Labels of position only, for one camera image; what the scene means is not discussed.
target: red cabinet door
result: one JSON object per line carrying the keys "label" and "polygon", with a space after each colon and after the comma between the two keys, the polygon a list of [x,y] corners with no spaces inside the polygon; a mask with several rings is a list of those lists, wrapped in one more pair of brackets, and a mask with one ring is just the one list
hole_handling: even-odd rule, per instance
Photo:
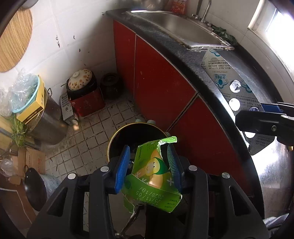
{"label": "red cabinet door", "polygon": [[179,155],[187,157],[191,164],[206,173],[228,172],[246,193],[250,193],[232,144],[201,98],[195,99],[169,132],[177,136],[175,148]]}
{"label": "red cabinet door", "polygon": [[113,21],[113,33],[117,73],[129,92],[134,94],[136,34],[117,21]]}
{"label": "red cabinet door", "polygon": [[137,36],[135,101],[147,120],[166,131],[195,94],[188,81]]}

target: silver screw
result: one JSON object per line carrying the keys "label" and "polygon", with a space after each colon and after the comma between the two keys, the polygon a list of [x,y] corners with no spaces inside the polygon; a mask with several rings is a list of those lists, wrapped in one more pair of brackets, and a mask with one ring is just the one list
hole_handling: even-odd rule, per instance
{"label": "silver screw", "polygon": [[227,172],[222,173],[221,175],[223,178],[229,178],[230,175]]}
{"label": "silver screw", "polygon": [[108,172],[109,167],[103,166],[103,167],[100,168],[100,170],[101,170],[101,172]]}
{"label": "silver screw", "polygon": [[197,167],[195,165],[190,165],[189,166],[189,170],[190,171],[196,171],[197,170]]}
{"label": "silver screw", "polygon": [[75,173],[70,173],[69,175],[67,175],[68,179],[74,179],[76,177]]}

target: green juice carton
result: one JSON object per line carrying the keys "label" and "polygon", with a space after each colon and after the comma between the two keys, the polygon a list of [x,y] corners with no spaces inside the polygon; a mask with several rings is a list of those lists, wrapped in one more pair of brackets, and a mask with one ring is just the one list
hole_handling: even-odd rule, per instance
{"label": "green juice carton", "polygon": [[182,199],[160,148],[175,142],[177,138],[172,136],[138,146],[132,173],[125,177],[122,189],[124,205],[130,212],[134,211],[133,202],[138,200],[170,213]]}

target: flower-patterned jar lid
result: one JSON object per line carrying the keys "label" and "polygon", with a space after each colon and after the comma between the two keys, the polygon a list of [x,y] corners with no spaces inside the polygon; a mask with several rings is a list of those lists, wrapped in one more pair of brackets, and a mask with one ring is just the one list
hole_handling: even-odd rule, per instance
{"label": "flower-patterned jar lid", "polygon": [[69,89],[71,91],[79,90],[87,85],[92,78],[92,72],[87,69],[75,72],[69,79]]}

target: blue plastic basket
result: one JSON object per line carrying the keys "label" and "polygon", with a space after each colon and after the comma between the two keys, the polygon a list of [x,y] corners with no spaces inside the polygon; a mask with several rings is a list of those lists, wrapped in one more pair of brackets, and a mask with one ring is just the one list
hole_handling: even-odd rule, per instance
{"label": "blue plastic basket", "polygon": [[13,109],[12,112],[13,113],[18,113],[20,111],[23,111],[24,109],[26,109],[27,107],[29,107],[37,98],[37,93],[38,93],[38,90],[39,90],[39,86],[40,86],[40,78],[39,76],[38,77],[38,85],[37,85],[37,88],[34,92],[34,94],[32,95],[32,97],[29,99],[29,101],[23,106],[21,107],[20,109]]}

